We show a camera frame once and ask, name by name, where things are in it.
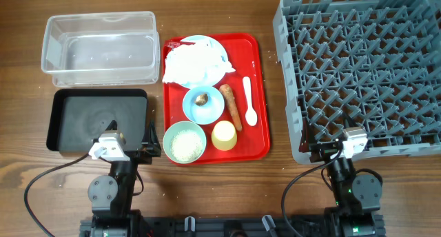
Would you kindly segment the green bowl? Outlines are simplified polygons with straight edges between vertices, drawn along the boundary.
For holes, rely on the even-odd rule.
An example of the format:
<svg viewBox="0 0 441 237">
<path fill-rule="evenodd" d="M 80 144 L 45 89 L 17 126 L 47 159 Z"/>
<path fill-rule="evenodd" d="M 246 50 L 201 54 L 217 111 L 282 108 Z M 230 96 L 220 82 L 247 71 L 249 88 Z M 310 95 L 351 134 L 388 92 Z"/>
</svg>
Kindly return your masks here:
<svg viewBox="0 0 441 237">
<path fill-rule="evenodd" d="M 195 124 L 193 122 L 190 122 L 190 121 L 180 121 L 180 122 L 177 122 L 177 123 L 173 124 L 171 127 L 169 127 L 167 129 L 167 131 L 165 132 L 165 135 L 163 137 L 163 149 L 164 149 L 164 152 L 166 153 L 167 157 L 169 159 L 171 159 L 172 161 L 174 161 L 175 163 L 178 163 L 178 164 L 189 164 L 189 163 L 179 163 L 172 156 L 171 149 L 170 149 L 172 138 L 178 132 L 183 131 L 183 130 L 195 131 L 200 136 L 200 138 L 202 139 L 202 142 L 203 142 L 203 153 L 204 153 L 206 145 L 207 145 L 206 135 L 205 135 L 203 129 L 199 125 L 197 125 L 197 124 Z M 193 162 L 197 161 L 203 155 L 203 153 L 197 159 L 193 160 L 190 163 L 193 163 Z"/>
</svg>

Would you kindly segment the white rice grains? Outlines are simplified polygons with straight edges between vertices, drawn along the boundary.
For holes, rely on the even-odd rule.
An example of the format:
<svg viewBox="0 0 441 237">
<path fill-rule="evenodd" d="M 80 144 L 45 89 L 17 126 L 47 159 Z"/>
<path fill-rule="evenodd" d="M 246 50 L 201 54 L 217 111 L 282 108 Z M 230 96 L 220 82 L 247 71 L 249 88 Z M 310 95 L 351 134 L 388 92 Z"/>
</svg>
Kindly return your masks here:
<svg viewBox="0 0 441 237">
<path fill-rule="evenodd" d="M 203 153 L 203 142 L 195 131 L 183 130 L 172 138 L 170 149 L 179 163 L 190 163 Z"/>
</svg>

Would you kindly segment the white plastic spoon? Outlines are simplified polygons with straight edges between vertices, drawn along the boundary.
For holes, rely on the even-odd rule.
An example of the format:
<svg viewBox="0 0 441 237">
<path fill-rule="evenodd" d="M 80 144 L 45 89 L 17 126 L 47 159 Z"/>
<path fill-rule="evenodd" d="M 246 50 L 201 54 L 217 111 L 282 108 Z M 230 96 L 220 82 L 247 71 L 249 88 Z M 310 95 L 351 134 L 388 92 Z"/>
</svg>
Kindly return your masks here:
<svg viewBox="0 0 441 237">
<path fill-rule="evenodd" d="M 258 117 L 252 105 L 252 87 L 251 87 L 251 80 L 248 76 L 243 77 L 243 88 L 247 102 L 245 120 L 247 121 L 248 125 L 255 126 L 257 124 Z"/>
</svg>

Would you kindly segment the small light blue bowl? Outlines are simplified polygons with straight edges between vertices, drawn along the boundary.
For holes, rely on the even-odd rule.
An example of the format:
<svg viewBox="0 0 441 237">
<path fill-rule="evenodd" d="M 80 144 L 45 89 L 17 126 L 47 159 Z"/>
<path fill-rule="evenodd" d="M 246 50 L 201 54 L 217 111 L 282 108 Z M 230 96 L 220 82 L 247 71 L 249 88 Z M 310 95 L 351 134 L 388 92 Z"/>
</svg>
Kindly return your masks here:
<svg viewBox="0 0 441 237">
<path fill-rule="evenodd" d="M 197 98 L 203 94 L 207 95 L 207 102 L 204 105 L 197 105 Z M 201 86 L 190 89 L 185 94 L 182 108 L 184 115 L 190 121 L 199 125 L 209 125 L 221 117 L 225 109 L 225 101 L 223 95 L 216 88 Z"/>
</svg>

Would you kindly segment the brown food scrap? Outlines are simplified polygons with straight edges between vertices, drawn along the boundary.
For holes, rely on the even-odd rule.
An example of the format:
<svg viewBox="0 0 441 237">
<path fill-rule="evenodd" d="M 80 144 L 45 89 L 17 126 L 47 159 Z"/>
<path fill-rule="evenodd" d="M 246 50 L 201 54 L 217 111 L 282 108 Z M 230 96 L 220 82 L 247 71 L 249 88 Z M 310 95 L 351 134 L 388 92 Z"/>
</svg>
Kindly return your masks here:
<svg viewBox="0 0 441 237">
<path fill-rule="evenodd" d="M 194 103 L 197 106 L 203 106 L 208 102 L 208 100 L 209 100 L 208 94 L 202 93 L 196 97 L 196 100 L 194 101 Z"/>
</svg>

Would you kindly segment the yellow plastic cup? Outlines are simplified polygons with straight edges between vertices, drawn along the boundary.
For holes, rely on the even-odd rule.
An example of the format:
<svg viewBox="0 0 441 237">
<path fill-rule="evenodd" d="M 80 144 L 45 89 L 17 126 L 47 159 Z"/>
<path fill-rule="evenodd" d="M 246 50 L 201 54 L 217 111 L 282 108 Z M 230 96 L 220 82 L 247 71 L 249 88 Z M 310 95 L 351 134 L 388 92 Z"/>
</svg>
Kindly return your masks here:
<svg viewBox="0 0 441 237">
<path fill-rule="evenodd" d="M 237 133 L 234 125 L 229 121 L 219 121 L 212 131 L 212 143 L 221 151 L 234 148 L 237 143 Z"/>
</svg>

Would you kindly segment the orange carrot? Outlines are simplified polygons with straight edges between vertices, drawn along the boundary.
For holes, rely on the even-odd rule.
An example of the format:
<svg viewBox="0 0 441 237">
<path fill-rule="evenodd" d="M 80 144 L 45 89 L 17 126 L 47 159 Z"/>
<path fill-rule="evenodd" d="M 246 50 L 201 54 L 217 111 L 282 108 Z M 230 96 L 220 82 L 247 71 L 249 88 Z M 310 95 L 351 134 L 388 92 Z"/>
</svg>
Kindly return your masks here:
<svg viewBox="0 0 441 237">
<path fill-rule="evenodd" d="M 227 109 L 229 110 L 229 113 L 232 117 L 234 127 L 236 128 L 237 131 L 241 132 L 243 130 L 243 126 L 240 121 L 238 108 L 236 106 L 234 93 L 233 93 L 231 87 L 228 84 L 223 84 L 219 87 L 219 91 L 225 99 Z"/>
</svg>

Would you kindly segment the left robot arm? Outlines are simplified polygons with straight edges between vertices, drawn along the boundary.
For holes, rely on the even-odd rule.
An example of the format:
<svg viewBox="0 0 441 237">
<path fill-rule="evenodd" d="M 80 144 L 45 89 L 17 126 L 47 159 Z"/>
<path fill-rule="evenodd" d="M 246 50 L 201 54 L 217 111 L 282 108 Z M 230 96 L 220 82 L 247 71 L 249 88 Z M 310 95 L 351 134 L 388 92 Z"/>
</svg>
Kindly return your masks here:
<svg viewBox="0 0 441 237">
<path fill-rule="evenodd" d="M 92 203 L 92 221 L 82 222 L 80 236 L 153 236 L 154 229 L 137 209 L 132 209 L 136 196 L 134 186 L 141 181 L 139 165 L 150 165 L 154 157 L 161 155 L 161 146 L 154 121 L 145 130 L 141 148 L 125 151 L 123 133 L 115 120 L 96 139 L 88 154 L 94 160 L 109 162 L 110 172 L 95 178 L 88 187 L 88 198 Z"/>
</svg>

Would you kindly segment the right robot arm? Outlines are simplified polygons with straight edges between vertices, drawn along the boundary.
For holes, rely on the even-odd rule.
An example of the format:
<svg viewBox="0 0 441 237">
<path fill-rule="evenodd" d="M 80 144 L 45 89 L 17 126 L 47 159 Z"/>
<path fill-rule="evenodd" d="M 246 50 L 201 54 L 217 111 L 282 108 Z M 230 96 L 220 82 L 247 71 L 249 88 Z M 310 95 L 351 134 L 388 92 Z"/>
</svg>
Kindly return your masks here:
<svg viewBox="0 0 441 237">
<path fill-rule="evenodd" d="M 332 191 L 336 206 L 325 209 L 322 229 L 324 236 L 384 236 L 386 234 L 380 209 L 383 180 L 379 173 L 363 168 L 355 169 L 352 158 L 360 154 L 367 144 L 367 133 L 347 114 L 342 115 L 345 128 L 339 137 L 328 143 L 319 143 L 312 124 L 304 120 L 305 127 L 299 149 L 311 152 L 312 163 L 323 162 L 321 172 Z"/>
</svg>

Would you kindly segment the black waste tray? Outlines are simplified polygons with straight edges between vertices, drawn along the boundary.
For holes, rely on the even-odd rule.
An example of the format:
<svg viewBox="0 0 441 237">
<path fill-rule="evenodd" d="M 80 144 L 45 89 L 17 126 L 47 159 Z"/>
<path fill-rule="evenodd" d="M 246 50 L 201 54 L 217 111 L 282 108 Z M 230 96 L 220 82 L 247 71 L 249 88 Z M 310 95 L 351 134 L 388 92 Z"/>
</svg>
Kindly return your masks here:
<svg viewBox="0 0 441 237">
<path fill-rule="evenodd" d="M 56 92 L 46 146 L 60 153 L 87 153 L 112 121 L 126 145 L 141 147 L 145 136 L 148 100 L 142 89 L 62 89 Z"/>
</svg>

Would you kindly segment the grey dishwasher rack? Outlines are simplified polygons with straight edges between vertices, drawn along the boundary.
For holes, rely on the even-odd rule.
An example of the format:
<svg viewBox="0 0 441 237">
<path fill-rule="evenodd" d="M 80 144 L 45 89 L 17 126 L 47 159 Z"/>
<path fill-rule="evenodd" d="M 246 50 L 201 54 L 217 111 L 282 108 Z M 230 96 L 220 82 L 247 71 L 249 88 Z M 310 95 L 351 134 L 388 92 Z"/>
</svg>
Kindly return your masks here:
<svg viewBox="0 0 441 237">
<path fill-rule="evenodd" d="M 280 0 L 273 19 L 291 151 L 367 132 L 362 158 L 440 153 L 440 0 Z"/>
</svg>

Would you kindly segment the clear plastic bin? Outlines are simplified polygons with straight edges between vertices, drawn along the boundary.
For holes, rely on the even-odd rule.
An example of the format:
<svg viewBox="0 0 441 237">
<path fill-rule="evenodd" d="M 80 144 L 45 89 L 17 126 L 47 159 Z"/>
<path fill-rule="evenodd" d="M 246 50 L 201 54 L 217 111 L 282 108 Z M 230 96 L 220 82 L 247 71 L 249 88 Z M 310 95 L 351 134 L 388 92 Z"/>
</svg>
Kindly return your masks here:
<svg viewBox="0 0 441 237">
<path fill-rule="evenodd" d="M 57 87 L 153 84 L 160 59 L 151 11 L 55 15 L 45 27 L 41 70 Z"/>
</svg>

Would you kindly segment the red serving tray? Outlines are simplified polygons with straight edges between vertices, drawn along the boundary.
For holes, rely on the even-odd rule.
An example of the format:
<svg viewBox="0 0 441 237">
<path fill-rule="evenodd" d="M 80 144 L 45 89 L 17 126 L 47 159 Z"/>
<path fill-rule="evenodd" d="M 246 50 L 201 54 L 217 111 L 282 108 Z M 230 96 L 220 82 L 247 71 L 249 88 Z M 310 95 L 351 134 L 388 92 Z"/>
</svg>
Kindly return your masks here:
<svg viewBox="0 0 441 237">
<path fill-rule="evenodd" d="M 235 96 L 236 106 L 243 125 L 238 133 L 238 141 L 233 149 L 220 151 L 212 145 L 211 135 L 215 123 L 202 125 L 207 146 L 201 158 L 189 165 L 204 165 L 216 163 L 233 163 L 253 161 L 265 157 L 271 145 L 265 89 L 260 65 L 260 55 L 257 40 L 250 34 L 211 34 L 225 49 L 229 62 L 236 69 L 232 74 L 226 74 L 214 87 L 228 84 Z M 243 77 L 249 77 L 251 83 L 252 107 L 258 120 L 255 126 L 250 126 L 245 120 L 247 100 L 243 87 Z M 182 102 L 189 89 L 176 83 L 163 84 L 163 116 L 164 132 L 170 126 L 180 121 L 189 121 L 185 116 Z"/>
</svg>

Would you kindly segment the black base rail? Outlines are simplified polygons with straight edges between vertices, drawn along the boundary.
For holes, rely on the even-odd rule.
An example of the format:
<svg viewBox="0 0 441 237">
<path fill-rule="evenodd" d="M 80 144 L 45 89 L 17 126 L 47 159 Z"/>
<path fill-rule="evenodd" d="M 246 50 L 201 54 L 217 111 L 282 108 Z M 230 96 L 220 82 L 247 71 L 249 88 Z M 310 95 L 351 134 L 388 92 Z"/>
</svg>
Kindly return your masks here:
<svg viewBox="0 0 441 237">
<path fill-rule="evenodd" d="M 293 228 L 304 237 L 332 236 L 372 236 L 385 237 L 386 229 L 381 215 L 371 218 L 341 218 L 332 220 L 327 216 L 298 215 L 290 219 Z M 232 232 L 242 231 L 247 236 L 289 237 L 294 233 L 281 218 L 271 220 L 272 226 L 265 224 L 265 218 L 199 218 L 189 227 L 185 220 L 173 218 L 145 218 L 147 228 L 152 231 L 150 236 L 162 237 L 228 237 Z"/>
</svg>

